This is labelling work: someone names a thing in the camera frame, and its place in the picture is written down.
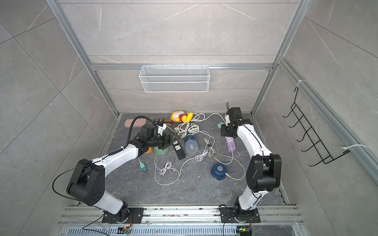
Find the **wire mesh basket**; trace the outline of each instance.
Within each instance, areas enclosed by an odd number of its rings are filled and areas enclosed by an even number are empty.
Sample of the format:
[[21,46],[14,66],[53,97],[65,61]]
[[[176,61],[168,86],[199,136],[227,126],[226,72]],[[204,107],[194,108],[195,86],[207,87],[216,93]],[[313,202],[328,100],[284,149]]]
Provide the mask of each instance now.
[[139,78],[146,93],[207,92],[210,70],[202,65],[142,66]]

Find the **pink pencil case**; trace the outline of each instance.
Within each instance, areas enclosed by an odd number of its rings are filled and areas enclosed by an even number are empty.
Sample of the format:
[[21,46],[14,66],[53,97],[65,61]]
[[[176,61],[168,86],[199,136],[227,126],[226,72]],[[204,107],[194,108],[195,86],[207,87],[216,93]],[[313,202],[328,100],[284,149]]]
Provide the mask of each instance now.
[[[127,120],[125,121],[125,127],[126,127],[126,128],[130,128],[130,126],[131,126],[131,122],[133,122],[133,119],[127,119]],[[140,118],[140,119],[138,119],[138,120],[136,120],[136,121],[134,122],[133,128],[140,128],[140,127],[142,127],[142,126],[145,125],[145,124],[147,124],[147,120],[144,119],[144,118]]]

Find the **black wall hook rack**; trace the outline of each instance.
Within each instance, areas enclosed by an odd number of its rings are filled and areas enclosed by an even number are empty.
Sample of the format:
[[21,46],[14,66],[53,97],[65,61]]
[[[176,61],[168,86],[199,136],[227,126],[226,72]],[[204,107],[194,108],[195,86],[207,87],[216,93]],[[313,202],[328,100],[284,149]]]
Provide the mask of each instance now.
[[[309,147],[307,150],[301,150],[301,152],[307,152],[307,151],[310,150],[311,148],[315,148],[316,152],[318,153],[318,155],[319,155],[321,161],[319,161],[318,163],[316,163],[316,164],[314,164],[314,165],[309,165],[309,166],[310,166],[310,167],[314,167],[314,166],[316,166],[317,164],[320,164],[321,162],[323,162],[324,164],[328,164],[328,163],[330,163],[330,162],[332,162],[332,161],[335,161],[336,159],[342,157],[343,155],[350,153],[349,150],[346,150],[346,151],[344,151],[340,156],[338,156],[338,157],[336,157],[336,158],[334,158],[334,157],[329,153],[328,149],[327,149],[326,146],[324,145],[323,141],[320,139],[319,135],[316,133],[315,129],[312,127],[311,123],[308,121],[308,119],[305,117],[305,115],[303,114],[303,112],[301,111],[301,109],[300,109],[300,108],[298,107],[298,105],[295,103],[295,101],[296,101],[296,99],[297,99],[297,95],[298,95],[298,87],[296,87],[296,88],[294,89],[294,92],[295,92],[295,98],[294,98],[294,102],[293,102],[293,104],[292,104],[291,107],[290,107],[291,111],[290,111],[290,113],[289,113],[287,116],[283,116],[283,118],[287,118],[287,117],[290,116],[291,113],[293,113],[293,114],[295,115],[295,117],[298,119],[298,121],[297,121],[293,126],[289,126],[289,128],[294,128],[294,127],[299,123],[299,124],[301,124],[303,130],[305,131],[305,133],[303,134],[302,139],[301,139],[301,140],[297,140],[297,141],[298,141],[298,142],[302,142],[302,141],[304,140],[304,138],[305,138],[306,135],[307,135],[308,138],[310,139],[310,141],[311,141],[311,143],[312,143],[312,146]],[[299,110],[299,112],[300,112],[299,115],[297,115],[297,114],[295,113],[295,111],[294,111],[295,108],[298,108],[298,110]],[[303,119],[305,119],[305,120],[307,121],[307,123],[310,125],[310,127],[309,127],[308,129],[306,129],[306,128],[304,127],[304,125],[302,124],[302,121],[301,121],[301,120],[303,120]],[[314,142],[314,140],[312,140],[312,138],[311,138],[310,135],[308,134],[308,132],[309,132],[310,130],[312,130],[312,131],[315,133],[315,135],[316,135],[316,137],[317,137],[317,139],[318,139],[316,142]],[[323,145],[324,149],[326,150],[326,152],[327,152],[327,157],[326,157],[326,158],[323,158],[323,157],[322,157],[322,155],[320,154],[318,148],[316,147],[316,145],[317,145],[318,143],[320,143],[321,145]]]

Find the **black mounting plate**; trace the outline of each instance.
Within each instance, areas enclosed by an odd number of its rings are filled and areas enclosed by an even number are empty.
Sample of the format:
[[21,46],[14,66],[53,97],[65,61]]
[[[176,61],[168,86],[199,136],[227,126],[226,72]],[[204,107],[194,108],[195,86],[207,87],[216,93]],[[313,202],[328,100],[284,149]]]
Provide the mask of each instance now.
[[[260,220],[260,215],[259,215],[259,211],[257,208],[255,208],[254,210],[250,210],[250,211],[244,211],[246,214],[243,216],[242,214],[239,214],[239,217],[243,217],[246,220],[245,223],[250,223],[250,219],[249,217],[252,216],[252,223],[260,223],[261,220]],[[234,213],[234,208],[232,207],[221,207],[220,208],[220,219],[222,221],[222,223],[239,223],[235,220],[235,217],[233,216],[235,213]]]
[[[130,214],[133,216],[133,224],[140,224],[142,222],[142,217],[143,217],[143,211],[144,208],[128,208],[130,211]],[[105,214],[104,217],[102,218],[102,223],[110,223],[110,224],[118,224],[115,220],[112,219],[111,215]],[[130,223],[130,218],[128,217],[123,224],[129,224]]]

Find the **purple power strip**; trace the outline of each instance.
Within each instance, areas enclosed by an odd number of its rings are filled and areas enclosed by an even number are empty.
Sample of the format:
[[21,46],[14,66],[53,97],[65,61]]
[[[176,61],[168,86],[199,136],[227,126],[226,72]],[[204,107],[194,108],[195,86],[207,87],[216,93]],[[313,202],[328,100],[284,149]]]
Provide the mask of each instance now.
[[236,149],[234,138],[233,137],[225,137],[227,151],[234,152]]

